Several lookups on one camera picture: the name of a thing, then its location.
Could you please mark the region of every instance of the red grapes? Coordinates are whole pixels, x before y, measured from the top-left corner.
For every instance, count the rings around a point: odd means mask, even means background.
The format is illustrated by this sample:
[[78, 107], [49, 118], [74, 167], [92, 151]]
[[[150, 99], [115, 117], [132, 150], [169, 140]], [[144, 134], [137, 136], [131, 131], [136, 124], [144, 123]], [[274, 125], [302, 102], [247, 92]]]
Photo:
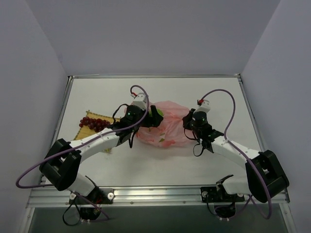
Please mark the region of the red grapes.
[[94, 119], [94, 118], [89, 118], [88, 116], [87, 117], [84, 117], [82, 120], [80, 120], [80, 124], [79, 126], [80, 127], [83, 127], [83, 126], [88, 126], [90, 130], [94, 130], [95, 132], [100, 132], [102, 131], [104, 128], [106, 128], [107, 126], [110, 125], [110, 122], [109, 121], [106, 121], [106, 120], [102, 120], [100, 118], [98, 119]]

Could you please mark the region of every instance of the green fruit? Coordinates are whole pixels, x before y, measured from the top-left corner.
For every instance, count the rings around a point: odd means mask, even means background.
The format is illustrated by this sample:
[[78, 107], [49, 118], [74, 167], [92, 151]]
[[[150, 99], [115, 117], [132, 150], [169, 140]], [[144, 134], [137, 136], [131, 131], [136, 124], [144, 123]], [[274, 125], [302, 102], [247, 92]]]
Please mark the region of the green fruit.
[[162, 112], [160, 109], [156, 109], [156, 110], [157, 110], [157, 113], [159, 113], [159, 114], [160, 114], [160, 116], [164, 116], [163, 112]]

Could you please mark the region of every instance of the aluminum frame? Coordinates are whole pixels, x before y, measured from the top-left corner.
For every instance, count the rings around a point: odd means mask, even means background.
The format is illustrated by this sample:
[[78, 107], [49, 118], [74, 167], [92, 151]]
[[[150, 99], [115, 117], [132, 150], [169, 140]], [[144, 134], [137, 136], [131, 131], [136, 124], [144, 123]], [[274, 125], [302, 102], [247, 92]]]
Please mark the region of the aluminum frame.
[[[257, 128], [257, 124], [252, 113], [250, 104], [247, 100], [245, 90], [242, 84], [241, 76], [236, 75], [81, 75], [81, 76], [70, 76], [65, 90], [64, 101], [62, 104], [61, 113], [57, 122], [54, 137], [52, 140], [53, 144], [57, 137], [62, 124], [70, 91], [74, 79], [87, 79], [87, 78], [236, 78], [244, 96], [249, 115], [252, 120], [252, 124], [259, 142], [261, 150], [264, 150], [263, 139]], [[202, 186], [211, 185], [190, 185], [190, 186], [136, 186], [136, 187], [108, 187], [115, 190], [114, 204], [110, 206], [172, 206], [172, 205], [205, 205], [201, 202], [201, 191]], [[31, 191], [29, 201], [26, 208], [26, 214], [19, 232], [28, 232], [33, 212], [35, 208], [42, 207], [67, 207], [69, 200], [69, 191], [57, 191], [54, 187], [34, 188]], [[284, 190], [280, 194], [276, 195], [272, 199], [273, 203], [279, 203], [283, 218], [289, 233], [295, 233], [294, 220], [289, 209], [289, 196], [287, 190]]]

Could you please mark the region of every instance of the glass panel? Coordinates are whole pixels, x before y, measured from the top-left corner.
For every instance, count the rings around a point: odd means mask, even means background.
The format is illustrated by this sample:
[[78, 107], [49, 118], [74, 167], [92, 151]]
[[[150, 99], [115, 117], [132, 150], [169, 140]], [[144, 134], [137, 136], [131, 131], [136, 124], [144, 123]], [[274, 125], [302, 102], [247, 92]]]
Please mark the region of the glass panel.
[[[267, 211], [267, 205], [260, 205]], [[270, 220], [263, 219], [253, 205], [249, 205], [236, 219], [220, 221], [206, 206], [146, 206], [105, 207], [112, 220], [108, 222], [66, 226], [62, 221], [65, 208], [36, 208], [30, 233], [84, 232], [213, 232], [213, 233], [287, 233], [278, 204], [273, 205]], [[76, 209], [66, 213], [69, 223], [77, 220]]]

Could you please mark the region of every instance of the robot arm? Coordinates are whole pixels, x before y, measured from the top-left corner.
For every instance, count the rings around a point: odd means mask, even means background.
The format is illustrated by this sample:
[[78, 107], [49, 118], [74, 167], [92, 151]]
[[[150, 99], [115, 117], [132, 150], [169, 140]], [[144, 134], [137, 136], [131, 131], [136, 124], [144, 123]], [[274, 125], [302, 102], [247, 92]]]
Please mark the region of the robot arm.
[[[197, 104], [199, 107], [191, 109], [188, 115], [183, 118], [184, 128], [193, 132], [195, 140], [203, 147], [202, 151], [207, 149], [212, 153], [220, 154], [246, 170], [247, 176], [236, 177], [229, 175], [221, 179], [216, 184], [219, 190], [224, 191], [226, 195], [253, 195], [257, 200], [266, 202], [267, 196], [264, 188], [249, 162], [228, 143], [222, 132], [213, 129], [209, 124], [207, 120], [207, 113], [210, 110], [208, 100], [198, 100]], [[289, 186], [289, 181], [272, 151], [261, 152], [231, 140], [230, 142], [244, 152], [253, 162], [263, 178], [271, 197], [274, 197]]]
[[156, 107], [152, 105], [150, 107], [152, 114], [147, 114], [140, 124], [130, 129], [121, 130], [137, 123], [144, 116], [145, 111], [147, 111], [146, 108], [145, 94], [139, 93], [135, 96], [132, 105], [127, 107], [125, 116], [119, 122], [110, 125], [109, 128], [81, 140], [70, 142], [64, 139], [57, 140], [46, 158], [61, 151], [85, 145], [78, 150], [65, 153], [42, 164], [39, 168], [41, 173], [47, 177], [57, 190], [68, 189], [79, 193], [93, 203], [98, 203], [98, 200], [101, 200], [104, 194], [91, 179], [78, 173], [80, 163], [104, 149], [117, 147], [128, 141], [132, 133], [135, 133], [139, 127], [159, 126], [163, 117], [157, 112]]

